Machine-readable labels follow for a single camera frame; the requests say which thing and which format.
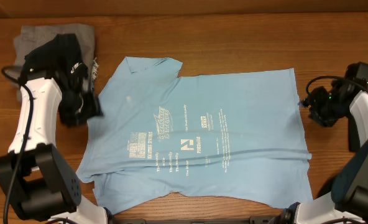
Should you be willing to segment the light blue printed t-shirt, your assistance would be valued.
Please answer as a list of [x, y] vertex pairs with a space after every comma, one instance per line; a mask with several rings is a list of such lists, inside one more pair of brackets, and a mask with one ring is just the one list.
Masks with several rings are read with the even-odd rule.
[[295, 72], [182, 77], [173, 58], [126, 57], [88, 121], [78, 178], [119, 213], [178, 192], [274, 208], [312, 201]]

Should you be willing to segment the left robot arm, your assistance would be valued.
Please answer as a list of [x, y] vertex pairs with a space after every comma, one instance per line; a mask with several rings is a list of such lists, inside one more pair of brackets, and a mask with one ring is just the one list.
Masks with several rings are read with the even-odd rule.
[[21, 220], [47, 223], [112, 223], [110, 211], [81, 193], [80, 181], [55, 147], [58, 106], [63, 98], [46, 70], [23, 71], [16, 79], [22, 93], [16, 135], [0, 157], [0, 188], [6, 199], [3, 222], [13, 209]]

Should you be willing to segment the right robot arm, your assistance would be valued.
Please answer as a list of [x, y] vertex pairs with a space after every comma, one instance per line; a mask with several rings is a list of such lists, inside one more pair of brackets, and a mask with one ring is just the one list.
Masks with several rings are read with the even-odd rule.
[[354, 157], [327, 181], [324, 195], [290, 205], [270, 219], [272, 224], [368, 223], [368, 63], [352, 63], [343, 77], [331, 76], [330, 80], [330, 90], [320, 86], [307, 91], [300, 104], [323, 127], [346, 117]]

